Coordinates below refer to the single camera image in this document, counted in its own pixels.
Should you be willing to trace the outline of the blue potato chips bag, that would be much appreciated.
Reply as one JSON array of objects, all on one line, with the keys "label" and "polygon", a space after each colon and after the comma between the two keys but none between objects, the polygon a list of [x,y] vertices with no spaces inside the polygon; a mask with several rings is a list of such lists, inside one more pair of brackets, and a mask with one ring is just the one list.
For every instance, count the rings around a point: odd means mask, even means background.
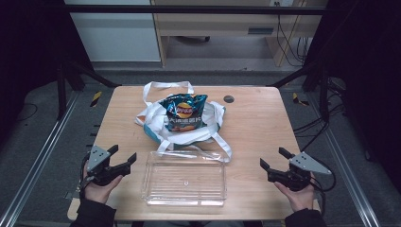
[{"label": "blue potato chips bag", "polygon": [[169,131],[192,131],[201,128],[203,109],[208,95],[176,94],[159,102],[166,109]]}]

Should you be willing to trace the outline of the black metal stand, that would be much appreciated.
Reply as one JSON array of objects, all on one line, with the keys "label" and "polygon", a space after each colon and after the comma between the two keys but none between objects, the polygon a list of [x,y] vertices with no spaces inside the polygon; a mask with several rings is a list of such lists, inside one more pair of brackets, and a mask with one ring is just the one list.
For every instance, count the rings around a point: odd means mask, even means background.
[{"label": "black metal stand", "polygon": [[101,75],[96,73],[94,69],[85,67],[75,61],[62,62],[57,69],[57,87],[59,101],[58,120],[61,120],[67,112],[65,82],[68,82],[74,91],[82,91],[85,87],[85,83],[81,78],[81,75],[86,75],[109,88],[118,87],[117,83],[103,78]]},{"label": "black metal stand", "polygon": [[328,111],[328,73],[324,67],[324,63],[321,61],[312,61],[304,65],[301,69],[291,73],[283,79],[280,79],[273,84],[268,84],[268,87],[280,88],[285,84],[299,78],[300,76],[305,76],[305,81],[302,88],[306,92],[313,91],[317,85],[320,85],[320,95],[319,95],[319,113],[323,118],[324,122],[329,121],[329,111]]}]

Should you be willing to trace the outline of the black metal frame bar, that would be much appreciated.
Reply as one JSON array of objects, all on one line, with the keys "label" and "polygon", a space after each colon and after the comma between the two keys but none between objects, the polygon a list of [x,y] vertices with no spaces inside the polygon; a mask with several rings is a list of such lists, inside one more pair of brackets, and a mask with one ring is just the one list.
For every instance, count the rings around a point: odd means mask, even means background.
[{"label": "black metal frame bar", "polygon": [[175,13],[175,14],[267,14],[324,15],[326,8],[240,7],[240,6],[140,6],[140,5],[65,5],[68,12],[83,13]]}]

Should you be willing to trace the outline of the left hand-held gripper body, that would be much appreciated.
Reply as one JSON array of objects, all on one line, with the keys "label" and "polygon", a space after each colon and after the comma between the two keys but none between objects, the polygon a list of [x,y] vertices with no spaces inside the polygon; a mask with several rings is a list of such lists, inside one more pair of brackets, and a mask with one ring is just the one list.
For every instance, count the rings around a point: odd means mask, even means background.
[{"label": "left hand-held gripper body", "polygon": [[93,146],[89,153],[86,180],[104,186],[119,175],[126,176],[131,173],[131,165],[128,162],[110,166],[111,156],[107,149]]}]

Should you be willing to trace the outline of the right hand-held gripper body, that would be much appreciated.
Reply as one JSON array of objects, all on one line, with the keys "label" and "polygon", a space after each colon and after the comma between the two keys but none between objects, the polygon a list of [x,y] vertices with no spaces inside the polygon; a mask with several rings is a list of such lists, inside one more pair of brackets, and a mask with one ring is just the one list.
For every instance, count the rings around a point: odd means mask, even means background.
[{"label": "right hand-held gripper body", "polygon": [[288,160],[288,170],[280,171],[270,168],[268,181],[281,183],[291,191],[300,191],[310,185],[311,173],[331,175],[332,171],[305,152],[301,152]]}]

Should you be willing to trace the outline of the yellow black floor tape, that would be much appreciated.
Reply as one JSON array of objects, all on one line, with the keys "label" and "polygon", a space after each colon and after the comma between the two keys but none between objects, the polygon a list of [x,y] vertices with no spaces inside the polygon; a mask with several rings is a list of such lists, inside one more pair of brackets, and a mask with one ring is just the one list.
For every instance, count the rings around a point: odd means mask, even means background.
[{"label": "yellow black floor tape", "polygon": [[96,93],[94,94],[93,100],[92,100],[92,102],[91,102],[91,104],[90,104],[90,107],[95,107],[95,106],[96,106],[96,104],[98,103],[98,101],[99,101],[101,95],[102,95],[102,92],[101,92],[101,91],[98,91],[98,92],[96,92]]},{"label": "yellow black floor tape", "polygon": [[308,101],[304,101],[304,100],[300,100],[296,93],[292,94],[292,100],[296,104],[300,104],[300,105],[303,105],[303,106],[309,106],[309,102]]}]

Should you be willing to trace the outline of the white tote bag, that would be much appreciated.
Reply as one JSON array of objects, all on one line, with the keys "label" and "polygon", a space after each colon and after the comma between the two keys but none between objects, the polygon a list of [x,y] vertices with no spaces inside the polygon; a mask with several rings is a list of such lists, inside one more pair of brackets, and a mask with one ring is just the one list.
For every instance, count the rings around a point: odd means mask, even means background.
[{"label": "white tote bag", "polygon": [[143,127],[145,134],[159,144],[157,151],[160,154],[164,154],[169,150],[192,147],[199,150],[202,154],[207,154],[201,148],[196,147],[196,144],[214,140],[224,151],[224,154],[218,160],[223,163],[229,163],[233,157],[232,149],[218,134],[223,125],[223,116],[225,115],[226,108],[215,101],[208,101],[206,99],[202,114],[204,125],[201,128],[192,131],[169,131],[166,128],[166,109],[159,104],[165,98],[151,102],[148,101],[148,94],[151,89],[164,90],[170,88],[183,88],[183,92],[179,94],[196,95],[189,81],[152,81],[143,90],[143,100],[147,107],[135,119],[136,123]]}]

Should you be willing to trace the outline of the aluminium floor rail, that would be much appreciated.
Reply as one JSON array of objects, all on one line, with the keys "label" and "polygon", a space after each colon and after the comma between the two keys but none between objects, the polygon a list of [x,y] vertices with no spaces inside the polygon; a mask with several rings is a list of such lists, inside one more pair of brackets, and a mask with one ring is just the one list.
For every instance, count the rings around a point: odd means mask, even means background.
[{"label": "aluminium floor rail", "polygon": [[24,181],[19,187],[17,193],[13,197],[10,205],[0,217],[0,227],[13,227],[20,216],[27,199],[29,198],[36,182],[40,178],[48,158],[52,154],[54,147],[57,145],[61,134],[74,111],[80,92],[72,92],[66,106],[65,112],[56,121],[52,131],[46,137],[46,140],[37,155],[35,162],[26,174]]},{"label": "aluminium floor rail", "polygon": [[323,217],[330,227],[381,227],[337,136],[337,129],[340,129],[345,130],[346,139],[353,139],[347,118],[342,115],[342,102],[337,95],[328,96],[326,103],[333,113],[327,123],[319,124],[322,132],[305,149],[328,165],[336,177],[335,186],[325,193]]}]

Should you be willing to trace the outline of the person's left hand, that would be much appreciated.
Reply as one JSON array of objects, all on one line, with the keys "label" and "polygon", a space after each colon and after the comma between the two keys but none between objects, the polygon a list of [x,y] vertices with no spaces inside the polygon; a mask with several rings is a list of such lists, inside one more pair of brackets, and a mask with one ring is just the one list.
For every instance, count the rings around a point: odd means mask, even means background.
[{"label": "person's left hand", "polygon": [[119,185],[122,179],[123,176],[119,175],[109,184],[104,186],[95,183],[88,183],[84,189],[84,198],[89,201],[105,204],[110,197],[111,192]]}]

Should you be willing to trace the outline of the person's right hand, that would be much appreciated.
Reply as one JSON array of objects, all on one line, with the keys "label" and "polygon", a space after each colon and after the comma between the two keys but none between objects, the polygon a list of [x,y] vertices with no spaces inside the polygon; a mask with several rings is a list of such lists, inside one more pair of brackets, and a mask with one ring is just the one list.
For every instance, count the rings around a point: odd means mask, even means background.
[{"label": "person's right hand", "polygon": [[308,185],[300,191],[291,191],[281,183],[274,183],[276,188],[283,193],[289,201],[290,207],[293,212],[298,212],[304,209],[311,210],[314,201],[314,187]]}]

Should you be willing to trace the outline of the light wooden desk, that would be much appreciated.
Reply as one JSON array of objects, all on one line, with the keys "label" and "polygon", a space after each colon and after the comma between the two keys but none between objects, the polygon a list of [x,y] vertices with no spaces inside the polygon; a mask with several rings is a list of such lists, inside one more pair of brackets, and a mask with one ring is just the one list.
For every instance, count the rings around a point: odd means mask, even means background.
[{"label": "light wooden desk", "polygon": [[[241,6],[324,8],[328,0],[150,0],[153,6]],[[314,37],[319,15],[164,14],[153,15],[157,33],[173,36],[261,36],[266,39],[277,66],[295,52],[290,44]]]}]

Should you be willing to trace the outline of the white cabinet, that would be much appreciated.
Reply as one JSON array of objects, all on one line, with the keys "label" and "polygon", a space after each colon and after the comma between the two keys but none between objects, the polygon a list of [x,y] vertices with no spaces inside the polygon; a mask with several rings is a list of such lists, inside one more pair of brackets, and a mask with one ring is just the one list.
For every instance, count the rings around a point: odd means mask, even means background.
[{"label": "white cabinet", "polygon": [[93,62],[160,61],[151,13],[71,13]]}]

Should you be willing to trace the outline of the clear plastic storage box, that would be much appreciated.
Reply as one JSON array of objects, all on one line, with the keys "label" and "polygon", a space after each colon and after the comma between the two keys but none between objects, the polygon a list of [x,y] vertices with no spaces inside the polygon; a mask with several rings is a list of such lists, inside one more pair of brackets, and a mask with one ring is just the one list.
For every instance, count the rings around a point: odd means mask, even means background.
[{"label": "clear plastic storage box", "polygon": [[142,198],[148,205],[222,206],[225,164],[218,153],[180,150],[148,155]]}]

